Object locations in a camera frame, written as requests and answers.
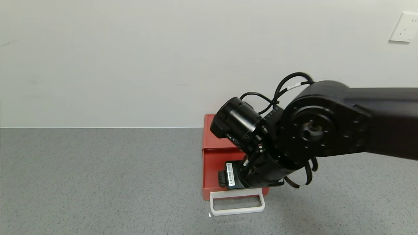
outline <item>wall outlet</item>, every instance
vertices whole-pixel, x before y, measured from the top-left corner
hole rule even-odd
[[[410,42],[418,31],[418,14],[402,13],[390,41]]]

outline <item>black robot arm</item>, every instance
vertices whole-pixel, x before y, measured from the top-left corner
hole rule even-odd
[[[265,117],[237,97],[215,115],[211,131],[246,153],[233,165],[240,188],[277,186],[303,167],[309,184],[309,160],[316,170],[316,157],[370,152],[418,160],[418,88],[349,88],[309,79],[284,110],[276,91]],[[232,189],[223,181],[226,173],[219,175],[219,184]]]

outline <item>red drawer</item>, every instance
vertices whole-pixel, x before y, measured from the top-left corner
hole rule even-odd
[[[218,139],[210,131],[210,124],[212,123],[214,114],[205,115],[205,122],[203,127],[203,185],[202,193],[203,199],[209,200],[210,192],[225,191],[227,188],[221,188],[218,184],[218,171],[224,170],[226,161],[241,160],[244,158],[244,153],[241,152],[228,139]],[[263,195],[268,193],[269,188],[263,188]]]

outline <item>gray floor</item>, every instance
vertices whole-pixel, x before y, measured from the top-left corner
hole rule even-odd
[[[320,158],[311,185],[272,188],[264,212],[209,217],[199,128],[0,135],[2,235],[418,234],[418,161]]]

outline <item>barcode label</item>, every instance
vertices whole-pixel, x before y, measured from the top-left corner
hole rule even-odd
[[[227,174],[229,186],[235,186],[234,171],[232,170],[232,163],[227,163]]]

